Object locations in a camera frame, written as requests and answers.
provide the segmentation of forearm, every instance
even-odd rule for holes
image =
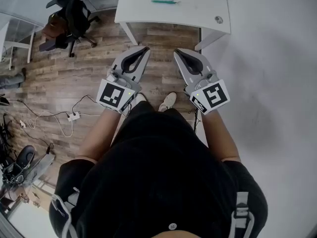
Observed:
[[[236,144],[224,125],[218,111],[202,115],[204,130],[209,149],[221,161],[241,161]]]
[[[84,139],[78,156],[98,161],[110,148],[120,117],[121,114],[105,109]]]

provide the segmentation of wooden floor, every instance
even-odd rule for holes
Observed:
[[[15,51],[14,69],[9,71],[8,64],[0,63],[0,74],[14,75],[22,67],[27,68],[26,81],[19,89],[1,90],[8,99],[23,100],[36,114],[49,111],[56,114],[61,111],[71,112],[73,105],[84,95],[95,98],[102,78],[106,77],[115,57],[123,51],[133,47],[125,32],[119,24],[114,23],[115,10],[99,13],[101,22],[92,23],[89,36],[94,38],[98,45],[91,48],[90,44],[82,41],[75,44],[74,58],[68,57],[68,49],[39,52],[39,45],[44,42],[41,33],[37,33],[32,50],[32,62],[26,63],[27,51]],[[175,107],[181,114],[192,122],[194,112],[189,112],[194,106],[182,93],[184,80],[173,63],[173,50],[175,48],[194,49],[199,42],[199,30],[195,27],[157,24],[132,24],[140,45],[151,48],[151,57],[145,73],[141,79],[142,92],[150,103],[157,109],[169,92],[177,93]],[[9,107],[0,107],[0,115],[8,113],[17,120],[35,119],[22,103],[11,101]],[[78,104],[75,111],[80,113],[99,115],[103,108],[88,98]],[[57,116],[66,136],[72,133],[71,124],[65,114]],[[90,127],[98,117],[84,116],[73,124],[72,137],[62,135],[54,117],[38,118],[36,128],[29,126],[25,129],[32,137],[42,138],[47,143],[54,143],[53,152],[56,154],[55,162],[45,177],[47,183],[56,184],[58,169],[61,164],[76,156],[78,147]],[[36,147],[39,155],[45,154],[46,146],[40,140],[29,138],[14,119],[10,130],[15,138],[12,141],[17,153],[31,144]]]

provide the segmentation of brown bag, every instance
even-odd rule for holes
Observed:
[[[56,14],[53,14],[49,19],[49,22],[42,30],[42,35],[46,39],[55,39],[60,34],[67,32],[67,21]]]

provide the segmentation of white sneaker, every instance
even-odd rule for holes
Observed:
[[[167,95],[163,103],[160,105],[158,111],[164,112],[165,110],[171,109],[176,102],[176,97],[177,95],[174,92]]]
[[[144,97],[143,93],[138,93],[137,97],[135,99],[137,101],[137,104],[139,104],[139,102],[141,102],[141,101],[147,101],[147,99]]]

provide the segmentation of white button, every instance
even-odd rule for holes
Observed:
[[[175,230],[177,228],[177,225],[175,223],[169,224],[168,229]]]

